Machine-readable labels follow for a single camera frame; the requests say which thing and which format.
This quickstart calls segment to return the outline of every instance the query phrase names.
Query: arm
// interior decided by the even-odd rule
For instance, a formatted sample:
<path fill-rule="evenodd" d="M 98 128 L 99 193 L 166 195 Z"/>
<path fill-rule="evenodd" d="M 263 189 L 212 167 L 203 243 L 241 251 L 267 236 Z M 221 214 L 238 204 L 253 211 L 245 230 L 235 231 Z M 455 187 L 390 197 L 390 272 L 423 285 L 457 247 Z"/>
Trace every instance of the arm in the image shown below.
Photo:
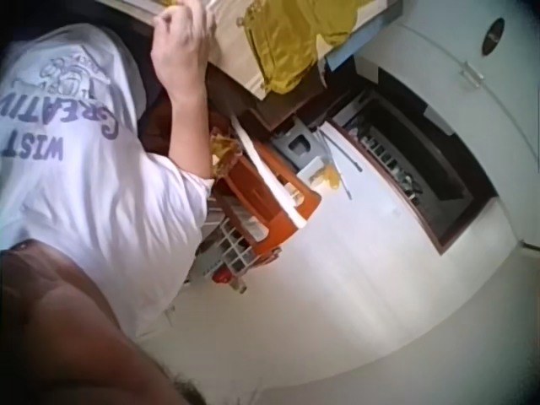
<path fill-rule="evenodd" d="M 152 61 L 172 104 L 170 159 L 204 179 L 212 175 L 205 74 L 215 23 L 200 0 L 182 0 L 154 20 Z"/>

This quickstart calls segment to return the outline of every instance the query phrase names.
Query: hair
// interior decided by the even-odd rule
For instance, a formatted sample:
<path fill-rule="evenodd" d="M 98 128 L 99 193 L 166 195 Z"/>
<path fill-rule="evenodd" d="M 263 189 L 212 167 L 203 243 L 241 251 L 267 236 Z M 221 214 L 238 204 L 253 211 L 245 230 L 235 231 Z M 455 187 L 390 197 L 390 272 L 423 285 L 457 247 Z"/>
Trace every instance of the hair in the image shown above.
<path fill-rule="evenodd" d="M 172 375 L 167 367 L 162 365 L 159 361 L 143 350 L 142 352 L 148 357 L 148 359 L 150 359 L 150 361 L 152 361 L 152 363 L 155 364 L 159 371 L 161 371 L 161 373 L 171 381 L 178 394 L 180 394 L 180 396 L 186 400 L 189 405 L 208 405 L 204 399 L 204 396 L 192 381 L 189 381 L 182 375 Z"/>
<path fill-rule="evenodd" d="M 181 377 L 176 377 L 172 383 L 180 396 L 190 405 L 207 405 L 203 395 L 192 382 L 183 380 Z"/>

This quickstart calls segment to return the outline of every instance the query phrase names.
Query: fingers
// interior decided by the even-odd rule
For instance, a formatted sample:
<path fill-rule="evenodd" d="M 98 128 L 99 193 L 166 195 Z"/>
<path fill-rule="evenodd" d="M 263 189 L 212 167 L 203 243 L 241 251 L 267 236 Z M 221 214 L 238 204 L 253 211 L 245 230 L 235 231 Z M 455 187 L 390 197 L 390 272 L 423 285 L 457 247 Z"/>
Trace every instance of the fingers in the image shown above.
<path fill-rule="evenodd" d="M 181 0 L 192 11 L 193 32 L 204 36 L 207 28 L 206 9 L 201 0 Z"/>
<path fill-rule="evenodd" d="M 159 46 L 165 41 L 168 30 L 168 24 L 160 15 L 154 17 L 154 39 L 152 45 L 153 48 Z"/>
<path fill-rule="evenodd" d="M 207 32 L 211 35 L 211 36 L 214 36 L 215 33 L 216 33 L 216 15 L 211 12 L 211 11 L 208 11 L 207 14 L 206 14 L 206 29 L 207 29 Z"/>

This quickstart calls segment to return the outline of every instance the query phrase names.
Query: white cabinet door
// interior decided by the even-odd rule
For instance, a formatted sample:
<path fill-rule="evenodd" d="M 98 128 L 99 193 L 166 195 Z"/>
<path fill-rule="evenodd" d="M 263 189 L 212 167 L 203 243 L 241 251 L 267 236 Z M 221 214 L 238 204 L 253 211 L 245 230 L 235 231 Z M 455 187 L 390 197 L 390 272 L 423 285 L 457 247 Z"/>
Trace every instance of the white cabinet door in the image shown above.
<path fill-rule="evenodd" d="M 506 2 L 501 16 L 505 30 L 493 53 L 478 69 L 484 86 L 507 110 L 535 156 L 538 156 L 538 82 L 540 80 L 540 28 L 518 2 Z"/>
<path fill-rule="evenodd" d="M 443 48 L 449 56 L 474 66 L 482 56 L 483 38 L 500 17 L 505 1 L 413 0 L 405 3 L 399 21 Z"/>
<path fill-rule="evenodd" d="M 485 89 L 462 81 L 458 63 L 398 25 L 383 30 L 359 54 L 427 102 L 469 147 L 505 205 L 519 239 L 536 239 L 536 162 L 516 126 Z"/>
<path fill-rule="evenodd" d="M 534 17 L 515 0 L 416 0 L 406 6 L 400 24 L 455 62 L 467 62 L 473 74 L 482 75 L 483 81 L 478 82 L 500 104 L 531 155 L 537 157 L 540 36 Z M 484 37 L 498 18 L 505 20 L 505 30 L 494 51 L 484 57 Z M 467 72 L 463 79 L 474 80 Z"/>

